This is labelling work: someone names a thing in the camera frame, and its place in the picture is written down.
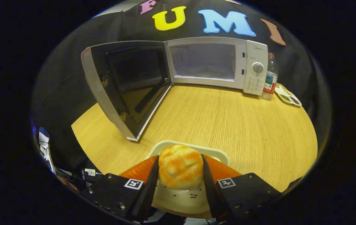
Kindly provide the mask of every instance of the table surface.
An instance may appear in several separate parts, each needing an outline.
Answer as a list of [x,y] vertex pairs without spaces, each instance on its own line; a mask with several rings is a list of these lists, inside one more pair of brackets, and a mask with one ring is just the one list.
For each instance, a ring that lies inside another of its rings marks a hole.
[[285,104],[277,94],[266,101],[232,88],[174,84],[139,142],[127,140],[99,104],[72,129],[104,174],[122,173],[145,160],[157,143],[171,140],[221,150],[231,168],[255,173],[282,192],[317,157],[316,134],[303,107]]

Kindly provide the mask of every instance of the microwave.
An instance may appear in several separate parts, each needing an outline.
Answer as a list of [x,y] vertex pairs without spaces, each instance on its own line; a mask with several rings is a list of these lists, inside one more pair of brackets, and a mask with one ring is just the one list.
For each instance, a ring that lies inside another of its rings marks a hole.
[[138,141],[174,83],[261,95],[268,48],[228,37],[121,41],[87,47],[81,60],[89,88],[106,116],[127,139]]

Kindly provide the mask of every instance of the bun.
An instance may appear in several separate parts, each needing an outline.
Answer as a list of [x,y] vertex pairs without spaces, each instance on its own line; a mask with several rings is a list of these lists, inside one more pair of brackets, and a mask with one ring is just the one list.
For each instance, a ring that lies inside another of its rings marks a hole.
[[160,152],[158,178],[169,188],[192,190],[203,180],[202,155],[183,144],[174,144]]

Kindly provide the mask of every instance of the blue letter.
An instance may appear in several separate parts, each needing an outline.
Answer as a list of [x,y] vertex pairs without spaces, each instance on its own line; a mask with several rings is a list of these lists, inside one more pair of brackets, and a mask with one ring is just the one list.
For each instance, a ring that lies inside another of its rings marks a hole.
[[218,12],[211,9],[199,10],[198,13],[204,16],[204,22],[206,23],[206,28],[204,28],[205,33],[218,33],[220,30],[215,26],[214,22],[217,23],[225,32],[231,30],[232,24],[235,24],[234,32],[237,34],[243,34],[248,36],[255,36],[256,33],[252,31],[246,21],[246,15],[239,12],[230,11],[227,17],[221,16]]

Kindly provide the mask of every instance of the white tray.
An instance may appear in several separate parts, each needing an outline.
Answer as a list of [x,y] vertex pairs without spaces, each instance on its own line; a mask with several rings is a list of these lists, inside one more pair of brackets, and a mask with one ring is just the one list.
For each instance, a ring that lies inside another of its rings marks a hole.
[[[213,157],[216,160],[222,162],[223,164],[229,166],[228,156],[220,150],[204,148],[175,141],[159,142],[154,146],[147,158],[150,158],[154,155],[159,155],[161,150],[173,144],[184,144],[190,148],[197,150],[198,152],[200,152],[200,154],[205,154],[210,157]],[[178,214],[179,212],[181,212],[195,215],[203,214],[204,212],[210,211],[203,181],[196,190],[176,190],[172,188],[167,188],[161,185],[160,181],[157,181],[152,206],[161,210],[168,209],[171,211],[175,211],[178,212]]]
[[[281,85],[279,86],[279,88],[275,88],[275,93],[276,93],[276,94],[278,95],[278,97],[279,97],[283,102],[285,102],[286,104],[293,104],[293,105],[296,105],[296,106],[302,106],[302,103],[299,101],[299,99],[298,99],[292,92],[283,89]],[[289,101],[285,100],[285,99],[281,96],[281,94],[284,95],[284,96],[286,96],[286,97],[288,97],[288,98],[289,98]],[[296,104],[296,103],[292,100],[291,97],[294,98],[296,101],[298,101],[299,104]]]

